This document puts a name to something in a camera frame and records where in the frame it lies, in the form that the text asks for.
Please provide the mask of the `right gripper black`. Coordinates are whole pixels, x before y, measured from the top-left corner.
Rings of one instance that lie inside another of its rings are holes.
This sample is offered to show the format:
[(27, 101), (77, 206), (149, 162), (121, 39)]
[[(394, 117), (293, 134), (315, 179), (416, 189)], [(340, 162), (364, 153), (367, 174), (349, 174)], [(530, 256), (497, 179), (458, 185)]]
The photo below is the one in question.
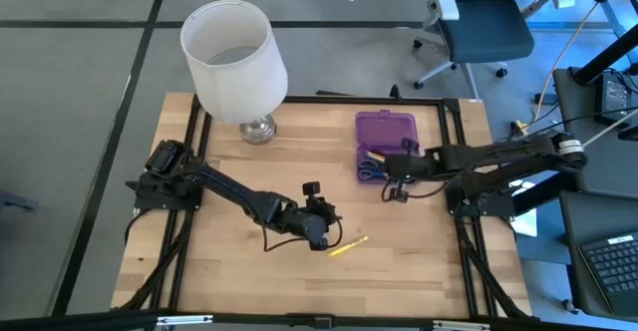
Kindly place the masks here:
[(389, 179), (416, 179), (440, 181), (440, 150), (424, 150), (422, 156), (415, 154), (385, 156), (385, 175)]

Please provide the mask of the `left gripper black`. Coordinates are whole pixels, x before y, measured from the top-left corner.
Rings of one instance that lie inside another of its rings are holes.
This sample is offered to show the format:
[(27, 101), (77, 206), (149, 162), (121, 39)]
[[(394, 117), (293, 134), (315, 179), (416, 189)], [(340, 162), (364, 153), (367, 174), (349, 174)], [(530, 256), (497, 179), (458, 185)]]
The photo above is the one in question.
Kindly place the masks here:
[[(339, 235), (336, 241), (330, 243), (326, 234), (334, 223), (338, 226)], [(312, 251), (334, 248), (343, 239), (343, 226), (336, 206), (323, 196), (308, 196), (303, 207), (290, 211), (285, 219), (284, 230), (306, 240)]]

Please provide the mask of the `blue handled scissors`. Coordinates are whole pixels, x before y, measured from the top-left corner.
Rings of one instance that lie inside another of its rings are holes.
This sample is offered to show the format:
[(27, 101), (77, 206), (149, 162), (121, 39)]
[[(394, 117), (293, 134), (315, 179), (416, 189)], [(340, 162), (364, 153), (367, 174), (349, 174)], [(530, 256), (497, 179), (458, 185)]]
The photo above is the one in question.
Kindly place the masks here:
[(362, 158), (358, 160), (358, 179), (361, 181), (382, 180), (386, 178), (384, 164), (378, 160)]

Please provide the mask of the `yellow highlighter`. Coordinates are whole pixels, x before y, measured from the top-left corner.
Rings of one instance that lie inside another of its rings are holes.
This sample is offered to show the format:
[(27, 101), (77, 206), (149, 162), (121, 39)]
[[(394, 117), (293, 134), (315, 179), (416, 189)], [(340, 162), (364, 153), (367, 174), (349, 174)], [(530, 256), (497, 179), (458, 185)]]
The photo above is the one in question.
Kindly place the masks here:
[(359, 244), (361, 244), (361, 243), (363, 243), (363, 242), (367, 241), (368, 239), (369, 239), (369, 237), (368, 237), (368, 236), (362, 236), (362, 237), (359, 237), (358, 239), (356, 239), (356, 240), (354, 240), (354, 241), (352, 241), (352, 242), (349, 242), (349, 243), (347, 243), (346, 245), (344, 245), (344, 246), (340, 246), (340, 247), (338, 247), (337, 249), (335, 249), (335, 250), (331, 251), (331, 252), (329, 253), (329, 256), (330, 256), (330, 257), (336, 257), (336, 256), (338, 256), (338, 255), (341, 255), (341, 254), (343, 254), (344, 252), (348, 251), (349, 249), (352, 249), (353, 247), (358, 246)]

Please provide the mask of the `purple plastic supply box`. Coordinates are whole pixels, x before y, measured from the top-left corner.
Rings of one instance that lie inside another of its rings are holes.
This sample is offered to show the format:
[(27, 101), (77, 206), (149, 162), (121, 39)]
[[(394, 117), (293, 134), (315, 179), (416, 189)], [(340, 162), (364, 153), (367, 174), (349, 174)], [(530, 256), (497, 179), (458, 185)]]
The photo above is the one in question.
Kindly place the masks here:
[[(419, 141), (416, 120), (412, 114), (395, 113), (390, 110), (379, 112), (359, 112), (355, 116), (356, 167), (358, 178), (358, 160), (367, 158), (366, 152), (380, 155), (405, 155), (401, 140), (409, 138)], [(363, 184), (382, 184), (382, 180), (358, 182)]]

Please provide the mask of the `white sheet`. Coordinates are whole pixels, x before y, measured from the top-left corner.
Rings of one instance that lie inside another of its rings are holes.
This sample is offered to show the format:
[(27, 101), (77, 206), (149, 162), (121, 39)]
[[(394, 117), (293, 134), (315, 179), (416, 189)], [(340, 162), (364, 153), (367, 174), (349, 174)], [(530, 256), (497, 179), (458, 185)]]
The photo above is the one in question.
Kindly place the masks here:
[[(529, 182), (527, 180), (518, 179), (518, 180), (512, 181), (509, 184), (509, 186), (514, 188), (513, 194), (517, 195), (519, 193), (522, 193), (534, 187), (534, 183)], [(522, 235), (526, 235), (530, 237), (537, 237), (536, 209), (533, 208), (519, 216), (512, 216), (509, 219), (509, 225), (517, 234), (522, 234)]]

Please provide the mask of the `grey office chair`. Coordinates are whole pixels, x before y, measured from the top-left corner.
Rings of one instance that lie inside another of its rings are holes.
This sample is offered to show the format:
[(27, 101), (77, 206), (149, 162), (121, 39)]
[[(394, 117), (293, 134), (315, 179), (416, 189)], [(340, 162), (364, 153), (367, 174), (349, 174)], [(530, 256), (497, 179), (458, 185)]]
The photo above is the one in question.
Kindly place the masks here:
[(461, 69), (473, 95), (479, 95), (473, 64), (495, 66), (499, 78), (507, 74), (507, 62), (531, 54), (534, 40), (527, 19), (546, 3), (570, 8), (575, 0), (535, 0), (525, 8), (514, 0), (429, 0), (424, 29), (439, 28), (447, 58), (414, 82), (421, 89), (446, 68)]

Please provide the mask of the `white shade silver table lamp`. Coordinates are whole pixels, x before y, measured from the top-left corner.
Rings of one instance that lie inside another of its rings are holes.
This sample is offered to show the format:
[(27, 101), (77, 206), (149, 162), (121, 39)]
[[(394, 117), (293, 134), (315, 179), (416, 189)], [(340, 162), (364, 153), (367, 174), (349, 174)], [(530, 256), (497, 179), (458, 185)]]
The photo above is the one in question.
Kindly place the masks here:
[(187, 17), (179, 41), (201, 106), (245, 142), (270, 142), (288, 73), (267, 16), (242, 0), (210, 2)]

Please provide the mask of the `black side table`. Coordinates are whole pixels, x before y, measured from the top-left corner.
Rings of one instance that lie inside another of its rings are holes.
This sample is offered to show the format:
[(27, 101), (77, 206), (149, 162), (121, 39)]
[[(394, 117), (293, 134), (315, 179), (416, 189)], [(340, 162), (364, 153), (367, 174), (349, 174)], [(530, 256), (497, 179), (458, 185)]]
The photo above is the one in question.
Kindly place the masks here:
[[(595, 86), (575, 83), (567, 69), (552, 73), (565, 129), (585, 143), (606, 126), (594, 121)], [(575, 177), (582, 191), (638, 198), (638, 142), (621, 141), (615, 130), (585, 148), (588, 163)]]
[(638, 232), (638, 200), (563, 192), (559, 203), (571, 259), (567, 272), (573, 306), (591, 316), (638, 323), (638, 317), (610, 311), (578, 250), (585, 243)]

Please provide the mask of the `black power adapter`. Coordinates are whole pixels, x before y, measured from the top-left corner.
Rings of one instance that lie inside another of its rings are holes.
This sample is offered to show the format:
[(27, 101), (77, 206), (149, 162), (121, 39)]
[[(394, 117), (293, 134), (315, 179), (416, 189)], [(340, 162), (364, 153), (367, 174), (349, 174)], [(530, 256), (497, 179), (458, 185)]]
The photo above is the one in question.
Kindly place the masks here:
[(622, 76), (603, 74), (596, 83), (594, 121), (606, 126), (618, 122), (629, 112), (626, 108), (632, 106), (633, 92)]

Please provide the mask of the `black stand pole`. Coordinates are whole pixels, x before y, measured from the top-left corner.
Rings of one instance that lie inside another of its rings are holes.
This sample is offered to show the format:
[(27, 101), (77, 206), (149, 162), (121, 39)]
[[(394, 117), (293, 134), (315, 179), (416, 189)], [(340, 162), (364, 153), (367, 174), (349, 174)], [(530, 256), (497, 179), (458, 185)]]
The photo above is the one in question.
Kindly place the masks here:
[(610, 67), (621, 57), (625, 56), (637, 45), (638, 35), (633, 36), (627, 32), (593, 58), (584, 67), (578, 70), (573, 70), (571, 73), (573, 81), (581, 86), (591, 84), (603, 73), (605, 69)]

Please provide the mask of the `black keyboard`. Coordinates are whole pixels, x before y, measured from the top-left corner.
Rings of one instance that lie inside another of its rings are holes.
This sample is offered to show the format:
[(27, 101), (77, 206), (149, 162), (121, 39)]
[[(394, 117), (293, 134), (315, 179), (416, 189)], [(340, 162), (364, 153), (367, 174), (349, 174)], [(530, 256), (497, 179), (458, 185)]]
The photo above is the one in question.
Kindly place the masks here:
[(638, 317), (638, 232), (585, 243), (578, 250), (610, 311)]

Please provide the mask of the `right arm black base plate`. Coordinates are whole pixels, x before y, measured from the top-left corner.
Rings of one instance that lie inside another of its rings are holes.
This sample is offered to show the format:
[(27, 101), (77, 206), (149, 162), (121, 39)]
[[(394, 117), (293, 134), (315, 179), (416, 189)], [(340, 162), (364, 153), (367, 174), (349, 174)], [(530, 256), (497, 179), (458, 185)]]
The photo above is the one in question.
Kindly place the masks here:
[(487, 187), (478, 194), (469, 195), (460, 181), (454, 181), (445, 189), (449, 214), (465, 216), (514, 216), (513, 193), (516, 187)]

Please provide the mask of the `silver frame bracket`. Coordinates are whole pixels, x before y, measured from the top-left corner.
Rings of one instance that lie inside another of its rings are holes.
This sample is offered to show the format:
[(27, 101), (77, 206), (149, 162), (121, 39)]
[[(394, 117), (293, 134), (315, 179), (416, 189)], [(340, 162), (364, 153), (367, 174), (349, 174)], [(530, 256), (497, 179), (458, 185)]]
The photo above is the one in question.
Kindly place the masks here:
[(490, 331), (490, 325), (467, 321), (434, 320), (432, 331)]
[(214, 317), (212, 315), (178, 315), (178, 316), (160, 316), (157, 318), (157, 326), (178, 326), (212, 323)]

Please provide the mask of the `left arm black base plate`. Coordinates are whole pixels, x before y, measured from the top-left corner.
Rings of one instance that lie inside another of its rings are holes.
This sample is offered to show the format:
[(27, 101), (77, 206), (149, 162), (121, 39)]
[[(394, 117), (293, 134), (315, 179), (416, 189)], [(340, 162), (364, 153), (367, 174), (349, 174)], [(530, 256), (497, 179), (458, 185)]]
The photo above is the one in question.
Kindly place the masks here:
[(143, 210), (192, 210), (201, 204), (203, 187), (184, 179), (165, 179), (144, 172), (125, 185), (135, 192), (134, 207)]

